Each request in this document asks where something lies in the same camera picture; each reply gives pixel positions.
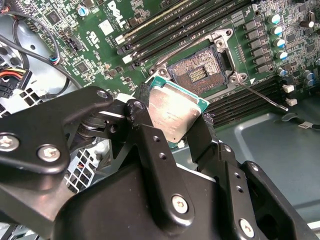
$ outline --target green circuit board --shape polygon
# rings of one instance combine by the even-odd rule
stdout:
[[[277,70],[283,68],[293,75],[296,89],[303,95],[309,88],[304,84],[303,72],[308,69],[315,78],[319,75],[315,64],[319,56],[319,26],[316,23],[313,28],[301,28],[299,24],[308,19],[310,11],[320,18],[318,0],[306,3],[268,0],[253,4],[250,0],[15,0],[13,3],[52,31],[61,51],[61,65],[82,86],[99,86],[113,94],[133,94],[150,76],[150,68],[160,57],[221,29],[233,30],[228,46],[237,71],[247,74],[248,85],[277,76]],[[165,24],[179,14],[180,21]],[[279,22],[269,23],[268,17],[275,14],[280,16]],[[247,30],[246,24],[251,21],[254,26]],[[51,47],[40,26],[31,23],[29,26]],[[272,34],[274,27],[282,27],[283,32]],[[119,41],[119,36],[127,35],[131,37]],[[277,38],[285,40],[285,48],[274,46]],[[260,48],[266,57],[265,64],[260,66],[255,64],[257,57],[250,46],[256,39],[262,39]],[[212,44],[204,41],[179,52],[167,65]],[[277,59],[279,51],[288,53],[288,57]],[[126,56],[131,56],[132,61],[125,63]],[[200,97],[210,98],[225,88],[221,84]]]

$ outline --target screw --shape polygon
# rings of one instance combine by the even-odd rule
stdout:
[[[140,109],[143,109],[144,108],[144,106],[141,104],[141,102],[139,102],[139,101],[135,101],[134,103],[133,103],[136,107],[138,107],[138,108],[140,108]]]
[[[108,98],[108,95],[107,95],[106,92],[104,92],[104,91],[101,91],[101,90],[96,91],[96,94],[97,94],[99,97],[103,98],[103,99],[107,99],[107,98]]]
[[[164,68],[160,69],[159,71],[160,75],[164,76],[167,74],[167,70],[165,70]]]
[[[231,153],[231,148],[228,145],[224,145],[224,148],[227,152]]]
[[[234,84],[236,81],[237,81],[236,77],[234,77],[234,76],[230,77],[230,82],[231,83]]]
[[[251,163],[251,166],[252,166],[253,170],[255,170],[256,172],[259,171],[259,168],[255,164]]]
[[[11,152],[19,147],[19,140],[11,135],[0,136],[0,151]]]
[[[60,158],[60,155],[60,151],[52,145],[43,146],[38,151],[38,157],[46,162],[54,162]]]
[[[218,48],[221,48],[224,43],[219,40],[216,42],[216,44],[217,44]]]
[[[174,209],[180,214],[185,214],[188,211],[188,204],[181,196],[173,196],[172,204]]]
[[[242,231],[247,235],[249,238],[253,238],[255,236],[254,229],[250,225],[250,223],[245,219],[240,219],[239,225],[242,229]]]

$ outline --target screw hole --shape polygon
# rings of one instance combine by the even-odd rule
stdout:
[[[241,178],[240,175],[239,175],[239,173],[237,173],[237,172],[235,172],[234,175],[236,176],[237,179],[240,179],[240,178]]]
[[[161,152],[159,153],[159,158],[161,158],[162,160],[166,160],[167,156],[163,152]]]
[[[155,141],[155,142],[160,142],[160,139],[159,139],[159,137],[157,137],[157,136],[153,136],[153,141]]]
[[[133,103],[137,108],[140,108],[140,109],[143,109],[144,108],[144,106],[141,104],[141,102],[139,102],[139,101],[135,101],[134,103]]]
[[[237,189],[240,193],[243,193],[243,192],[244,192],[240,186],[236,186],[236,189]]]
[[[118,125],[112,124],[110,127],[110,133],[114,134],[118,130]]]

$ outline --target motherboard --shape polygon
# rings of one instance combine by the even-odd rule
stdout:
[[[235,94],[241,97],[230,104],[241,110],[233,115],[243,114],[244,105],[246,111],[257,105],[258,98],[232,84],[238,78],[234,73],[243,84],[289,106],[317,85],[319,0],[11,0],[11,4],[45,23],[58,42],[60,65],[83,87],[133,95],[140,83],[156,74],[208,100],[208,111],[217,116],[217,106],[226,106],[225,98]],[[28,25],[52,48],[41,26]]]

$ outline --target integrated circuit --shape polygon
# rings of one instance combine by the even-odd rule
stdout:
[[[288,42],[292,42],[292,41],[294,41],[295,39],[296,39],[296,36],[295,36],[294,33],[286,36],[286,40],[287,40]]]
[[[84,74],[86,71],[89,70],[88,66],[86,65],[85,62],[80,62],[78,65],[75,66],[76,69],[78,69],[78,71],[81,73],[81,74]]]
[[[194,53],[169,66],[167,70],[178,85],[196,95],[228,83],[224,67],[214,46]]]
[[[315,50],[315,45],[314,44],[311,44],[309,46],[306,46],[306,52],[307,53],[310,53],[312,52],[313,50]]]
[[[59,17],[59,15],[57,14],[57,12],[55,10],[51,11],[50,13],[48,13],[46,15],[46,18],[48,19],[48,21],[52,24],[55,25],[58,22],[61,21],[61,18]]]

